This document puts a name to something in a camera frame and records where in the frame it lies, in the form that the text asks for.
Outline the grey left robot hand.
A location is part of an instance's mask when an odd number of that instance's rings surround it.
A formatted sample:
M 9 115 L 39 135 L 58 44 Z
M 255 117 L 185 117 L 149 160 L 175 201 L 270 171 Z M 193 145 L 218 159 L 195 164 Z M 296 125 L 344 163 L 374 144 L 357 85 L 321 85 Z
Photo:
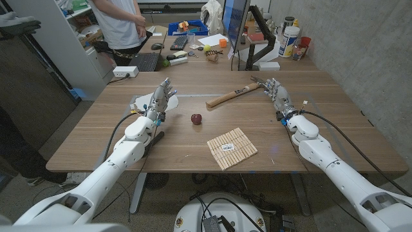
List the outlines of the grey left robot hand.
M 165 121 L 165 111 L 168 107 L 169 99 L 174 96 L 177 91 L 172 91 L 171 81 L 166 78 L 153 92 L 149 101 L 149 106 L 145 110 L 144 116 L 152 121 Z

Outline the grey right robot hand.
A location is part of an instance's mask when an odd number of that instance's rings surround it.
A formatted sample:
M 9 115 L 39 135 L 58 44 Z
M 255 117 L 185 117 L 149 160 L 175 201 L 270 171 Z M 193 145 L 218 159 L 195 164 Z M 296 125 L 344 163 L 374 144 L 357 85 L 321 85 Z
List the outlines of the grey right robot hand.
M 292 104 L 291 97 L 286 88 L 275 79 L 267 79 L 265 93 L 271 98 L 276 110 L 276 119 L 285 124 L 290 118 L 297 114 Z

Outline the grey gloved person hand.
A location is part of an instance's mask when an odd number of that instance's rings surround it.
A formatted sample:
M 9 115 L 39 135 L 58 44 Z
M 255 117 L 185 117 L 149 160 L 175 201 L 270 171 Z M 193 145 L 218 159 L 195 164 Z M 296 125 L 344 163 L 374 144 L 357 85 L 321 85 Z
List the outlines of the grey gloved person hand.
M 16 12 L 1 15 L 1 33 L 5 35 L 35 34 L 41 28 L 41 22 L 33 16 L 18 17 Z

